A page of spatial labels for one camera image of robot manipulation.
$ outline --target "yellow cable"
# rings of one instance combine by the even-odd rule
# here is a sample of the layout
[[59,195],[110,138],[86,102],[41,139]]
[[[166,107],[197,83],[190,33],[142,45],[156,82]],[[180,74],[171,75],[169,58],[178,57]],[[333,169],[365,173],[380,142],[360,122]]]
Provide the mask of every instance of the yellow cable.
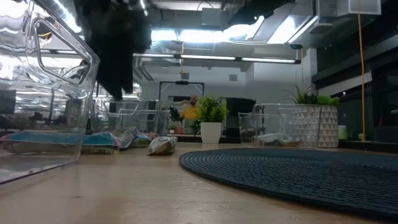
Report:
[[359,51],[361,54],[362,66],[362,141],[365,141],[365,64],[362,49],[362,25],[361,25],[361,0],[358,0],[358,30],[359,30]]
[[48,33],[46,33],[46,34],[37,34],[39,37],[45,37],[45,36],[47,36],[47,35],[50,35],[51,34],[51,32],[48,32]]

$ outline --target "table surface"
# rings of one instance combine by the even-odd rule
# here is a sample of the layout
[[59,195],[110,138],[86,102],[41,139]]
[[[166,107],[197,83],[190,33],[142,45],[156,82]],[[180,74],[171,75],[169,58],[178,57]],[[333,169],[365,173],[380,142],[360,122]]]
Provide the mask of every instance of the table surface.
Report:
[[149,157],[147,149],[83,155],[73,165],[0,185],[0,223],[380,223],[251,194],[178,164],[186,152],[234,147],[244,146],[179,142],[172,156]]

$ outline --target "wall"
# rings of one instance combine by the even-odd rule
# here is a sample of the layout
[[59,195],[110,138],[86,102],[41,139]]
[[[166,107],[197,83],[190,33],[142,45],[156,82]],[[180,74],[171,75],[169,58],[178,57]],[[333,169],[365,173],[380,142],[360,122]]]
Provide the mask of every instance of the wall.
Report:
[[[162,85],[162,89],[167,86],[166,83]],[[165,101],[169,96],[201,96],[201,92],[193,85],[175,85],[170,84],[163,92],[160,100]],[[205,82],[205,94],[212,94],[215,97],[232,97],[232,98],[247,98],[244,91],[244,86],[221,86],[212,85]],[[150,99],[159,99],[159,82],[145,82],[142,84],[142,97]]]
[[[257,103],[292,103],[286,100],[295,93],[295,86],[300,88],[311,86],[311,76],[316,70],[316,51],[310,49],[300,65],[253,63],[246,73],[238,73],[231,68],[184,68],[190,73],[190,81],[204,82],[205,94],[231,98],[249,98]],[[154,77],[153,82],[142,84],[143,98],[159,98],[159,81],[179,80],[178,70],[149,70]],[[238,82],[229,82],[228,74],[238,74]],[[162,101],[168,96],[201,95],[194,86],[176,86],[171,84],[162,92]]]
[[308,49],[300,65],[254,63],[246,72],[245,90],[257,103],[293,103],[287,100],[294,97],[289,92],[295,94],[296,85],[310,87],[316,72],[316,50]]

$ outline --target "ceiling light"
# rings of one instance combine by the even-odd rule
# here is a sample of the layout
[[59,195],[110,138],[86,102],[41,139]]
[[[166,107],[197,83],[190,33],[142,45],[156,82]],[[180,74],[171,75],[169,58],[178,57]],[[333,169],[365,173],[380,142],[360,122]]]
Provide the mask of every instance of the ceiling light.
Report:
[[174,30],[152,30],[152,41],[159,40],[177,40],[177,35]]
[[315,16],[314,18],[311,19],[310,22],[308,22],[303,28],[301,28],[292,38],[290,38],[290,40],[288,40],[288,43],[292,43],[293,41],[295,41],[298,37],[300,37],[308,28],[310,28],[310,26],[312,26],[312,24],[314,22],[316,22],[318,20],[318,16]]
[[252,39],[257,31],[260,29],[261,24],[264,22],[264,16],[260,16],[256,23],[251,24],[246,36],[246,40]]
[[136,96],[136,95],[124,95],[123,98],[125,98],[125,99],[136,99],[136,98],[138,98],[138,96]]
[[235,57],[209,56],[209,55],[181,55],[181,58],[207,59],[207,60],[235,60]]
[[295,22],[292,17],[285,19],[267,41],[268,44],[284,44],[295,34]]
[[58,54],[70,54],[70,55],[75,55],[76,52],[72,51],[72,50],[57,50]]
[[179,40],[191,43],[218,43],[223,41],[223,32],[210,30],[183,30]]
[[[24,95],[46,95],[46,96],[51,96],[51,93],[46,93],[46,92],[36,92],[36,91],[17,91],[17,94],[24,94]],[[54,93],[54,96],[64,96],[61,94]]]
[[296,60],[277,58],[242,58],[242,62],[296,63]]
[[173,10],[189,10],[201,11],[203,8],[221,8],[221,1],[204,1],[198,8],[200,1],[171,1],[171,0],[156,0],[156,6],[160,9],[173,9]]
[[137,53],[134,53],[134,57],[174,58],[174,55],[172,55],[172,54],[137,54]]
[[142,9],[144,10],[145,16],[148,16],[148,11],[146,10],[144,0],[140,0],[139,4],[141,5]]

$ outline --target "dark blue round rug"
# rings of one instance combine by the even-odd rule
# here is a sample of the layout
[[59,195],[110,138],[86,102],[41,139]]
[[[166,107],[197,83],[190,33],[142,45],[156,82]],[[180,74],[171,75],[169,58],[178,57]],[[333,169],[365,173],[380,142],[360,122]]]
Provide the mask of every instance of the dark blue round rug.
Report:
[[398,156],[222,149],[186,153],[180,165],[253,192],[398,221]]

